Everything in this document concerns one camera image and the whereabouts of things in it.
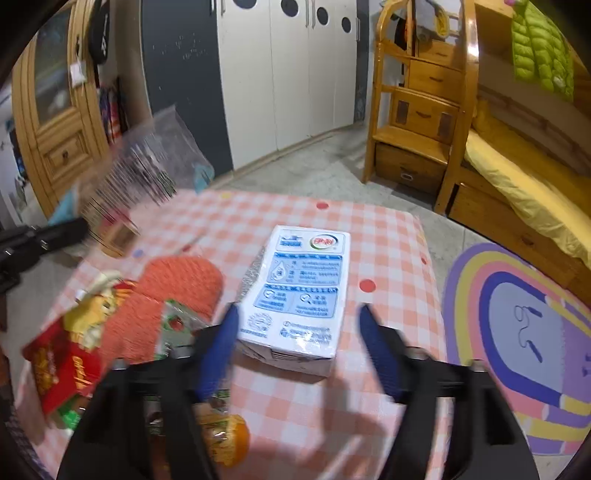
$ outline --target pink checkered tablecloth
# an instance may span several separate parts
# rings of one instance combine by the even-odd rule
[[[345,318],[331,376],[318,381],[240,357],[233,366],[231,411],[251,432],[246,459],[220,469],[224,479],[377,478],[391,448],[403,407],[381,392],[359,337],[357,312],[371,303],[383,324],[401,330],[411,345],[446,359],[443,321],[431,258],[419,220],[380,206],[265,193],[181,191],[162,207],[134,212],[140,258],[115,260],[91,252],[68,281],[46,322],[74,305],[76,292],[105,270],[137,279],[146,262],[170,255],[202,235],[188,254],[204,255],[225,277],[216,318],[234,300],[241,279],[275,225],[341,230],[351,234]],[[374,291],[363,291],[375,284]],[[57,475],[67,433],[41,414],[27,364],[17,395],[23,429],[52,475]],[[441,477],[447,410],[440,408],[429,480]]]

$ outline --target yellow bed sheet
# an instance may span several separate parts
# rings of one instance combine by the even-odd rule
[[[591,179],[545,155],[480,100],[466,159],[530,227],[591,268]]]

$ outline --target orange knitted item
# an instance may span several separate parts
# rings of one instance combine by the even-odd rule
[[[105,371],[116,358],[138,364],[154,360],[154,346],[160,332],[162,304],[132,293],[105,322],[100,359]]]
[[[203,257],[161,257],[146,265],[135,291],[158,301],[174,299],[210,321],[222,284],[222,273]]]
[[[162,257],[146,265],[134,292],[105,323],[100,346],[103,371],[116,358],[154,359],[163,302],[174,299],[211,321],[222,292],[222,273],[203,257]]]

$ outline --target clear plastic bag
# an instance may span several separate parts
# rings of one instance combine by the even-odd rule
[[[172,106],[126,132],[109,158],[81,175],[50,224],[83,216],[91,236],[104,245],[114,224],[131,222],[135,205],[165,202],[177,189],[199,192],[213,177],[212,165]]]

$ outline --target rainbow pattern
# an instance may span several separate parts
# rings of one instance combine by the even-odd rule
[[[591,421],[590,310],[494,244],[458,257],[442,310],[448,360],[488,364],[532,453],[576,452]]]

